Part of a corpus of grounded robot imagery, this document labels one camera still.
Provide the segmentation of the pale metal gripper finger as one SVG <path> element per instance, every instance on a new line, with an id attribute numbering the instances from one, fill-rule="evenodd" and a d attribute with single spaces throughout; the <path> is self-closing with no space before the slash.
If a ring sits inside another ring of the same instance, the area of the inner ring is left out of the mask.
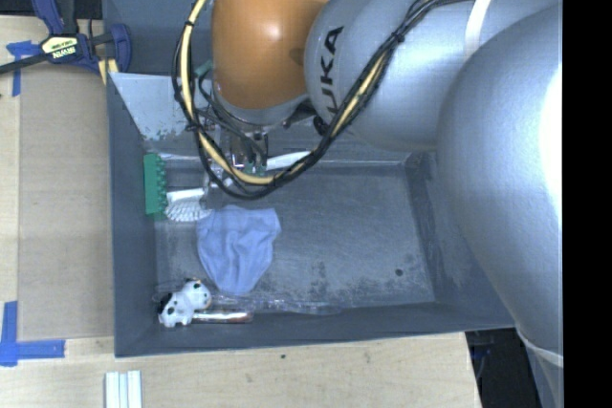
<path id="1" fill-rule="evenodd" d="M 204 192 L 201 197 L 201 207 L 203 209 L 219 209 L 222 207 L 224 192 L 207 171 L 204 172 L 202 179 L 202 190 Z"/>

